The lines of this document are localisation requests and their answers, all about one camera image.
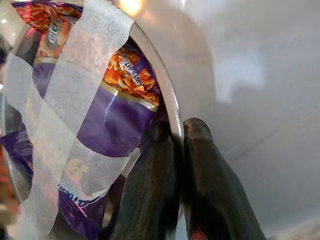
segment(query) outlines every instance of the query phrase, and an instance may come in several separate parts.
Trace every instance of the chip bag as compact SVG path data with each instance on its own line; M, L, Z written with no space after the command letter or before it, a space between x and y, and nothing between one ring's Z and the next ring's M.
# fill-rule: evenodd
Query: chip bag
M58 58L76 20L77 18L72 16L58 16L41 38L33 63L32 78L42 98L45 97ZM90 51L96 51L96 56L99 55L97 59L104 57L100 56L103 42L86 32L81 32L76 42L68 44L74 46L70 48L74 51L81 50L84 58L88 46L93 46ZM70 59L63 59L66 63L77 62L72 52L67 56ZM105 64L96 61L85 59L79 61L78 66L66 64L63 67L68 68L71 73L86 74L94 78L95 72L101 69L98 66ZM77 139L101 155L113 158L128 157L139 146L142 134L153 120L160 102L161 92L148 60L137 48L126 43L111 57ZM7 137L11 137L10 141L13 143L13 147L9 144L10 148L7 144L7 149L10 149L8 152L11 156L19 157L19 161L23 159L25 164L22 167L28 166L32 171L33 148L24 125L20 126L18 133ZM9 139L5 137L1 141L9 143ZM72 165L70 169L80 172L81 177L86 179L89 170L81 162L70 161L67 165ZM97 177L103 174L104 169L96 170ZM73 180L68 179L68 176L65 174L58 187L59 209L73 229L87 239L95 240L102 229L107 196L102 195L92 200L80 199L73 191ZM88 187L94 182L90 182L89 179L81 184Z

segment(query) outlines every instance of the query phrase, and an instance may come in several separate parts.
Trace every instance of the white tape strip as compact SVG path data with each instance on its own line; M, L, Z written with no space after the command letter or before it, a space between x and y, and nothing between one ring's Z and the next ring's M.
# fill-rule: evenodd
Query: white tape strip
M44 101L35 93L37 90L31 81L32 69L21 59L10 56L5 93L9 103L22 113L22 119L33 142L32 188L28 199L21 204L22 213L18 220L28 226L24 230L29 233L25 232L24 237L33 235L33 239L42 240L50 233L58 213L58 184L64 167L67 159L72 161L74 155L80 151L79 143L75 144L77 133L98 90L110 57L128 39L132 23L131 18L104 0L85 0L82 17L70 32ZM79 45L76 49L72 43L78 42L82 37L91 42L86 46ZM96 77L89 78L71 72L65 61L92 70ZM87 163L103 162L103 167L108 165L109 172L112 172L108 179L101 178L101 181L97 181L96 187L92 189L89 186L81 187L80 192L85 193L88 198L102 194L101 189L105 192L129 159L106 160L106 157L98 154L86 157L88 155L85 155L83 160Z
M137 149L129 157L107 157L92 151L76 139L60 185L81 200L104 197L129 159L139 152Z

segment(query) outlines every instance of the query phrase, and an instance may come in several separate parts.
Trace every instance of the logo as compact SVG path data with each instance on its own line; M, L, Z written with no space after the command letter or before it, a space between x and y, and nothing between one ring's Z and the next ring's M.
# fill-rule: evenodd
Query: logo
M121 65L124 65L126 67L126 70L131 75L135 85L137 86L143 86L144 83L142 82L141 78L139 77L138 73L136 72L133 64L129 61L127 55L125 55L121 50L119 50L119 55L123 57L123 61L120 62Z
M61 31L62 21L57 19L48 29L45 42L50 50L54 50L59 46L57 42L58 35Z

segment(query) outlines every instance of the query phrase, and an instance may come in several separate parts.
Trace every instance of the purple snack bag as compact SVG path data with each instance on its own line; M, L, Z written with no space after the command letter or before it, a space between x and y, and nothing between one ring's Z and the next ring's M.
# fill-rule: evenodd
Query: purple snack bag
M27 174L32 176L34 174L34 166L32 163L26 161L21 155L17 154L15 151L15 144L18 142L18 132L14 131L6 136L0 137L0 144L2 144L8 154L11 156L20 168L22 168Z
M55 24L61 24L61 31L69 30L72 26L64 17ZM33 64L33 82L42 98L50 83L59 51L63 48L63 45L57 44L57 49L49 49L46 44L44 35ZM75 75L81 74L74 69L68 70ZM127 157L139 146L144 130L155 116L160 99L152 67L141 52L126 44L112 56L77 138L99 154ZM32 166L33 148L25 126L21 124L18 133L12 137L8 135L3 141L13 144L10 154L19 157L13 159ZM102 229L107 196L85 201L67 189L63 183L58 187L59 209L74 230L89 240L95 240Z

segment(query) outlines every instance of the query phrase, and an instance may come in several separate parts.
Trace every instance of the snack bag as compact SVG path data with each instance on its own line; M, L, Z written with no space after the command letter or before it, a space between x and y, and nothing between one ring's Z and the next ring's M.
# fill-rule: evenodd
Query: snack bag
M45 97L57 60L76 20L69 16L58 17L41 38L32 77L42 98ZM96 56L101 54L103 43L99 39L85 32L80 35L76 42L68 42L74 45L71 49L82 50L85 58L86 49L93 45L91 51L96 51ZM71 73L87 74L92 78L95 77L95 71L100 69L98 66L105 64L95 62L95 59L86 59L75 67L68 64L68 60L77 62L77 59L73 59L72 52L68 56L70 59L64 58L66 63L63 67ZM148 60L138 49L126 43L111 57L77 134L77 140L101 155L127 157L139 146L141 136L153 120L160 102L161 92ZM6 148L11 156L19 157L19 161L24 160L24 169L29 167L32 170L33 147L23 124L18 133L12 136L9 134L1 141L7 143ZM93 174L93 169L77 158L72 159L67 162L58 188L58 205L66 221L89 240L95 240L102 229L107 196L101 195L92 200L80 199L73 186L79 184L88 188L95 184L87 178L87 175ZM97 178L104 176L105 169L96 167L94 174Z
M83 10L75 4L50 0L13 0L12 6L25 23L42 34L47 32L51 23L58 17L69 16L79 19Z
M59 32L52 39L51 28L55 25ZM65 17L58 18L41 39L33 64L33 81L42 97L72 26L73 23ZM96 51L97 56L101 54L99 40L85 33L76 42L68 44L74 45L70 47L74 51L83 51L85 58L86 46L93 41L95 47L91 51ZM81 69L68 67L70 71L94 77L94 61L80 61ZM101 69L98 67L100 64L96 63L97 71ZM125 44L111 57L77 138L99 154L127 157L139 145L143 131L155 116L160 99L161 93L148 60L137 49Z

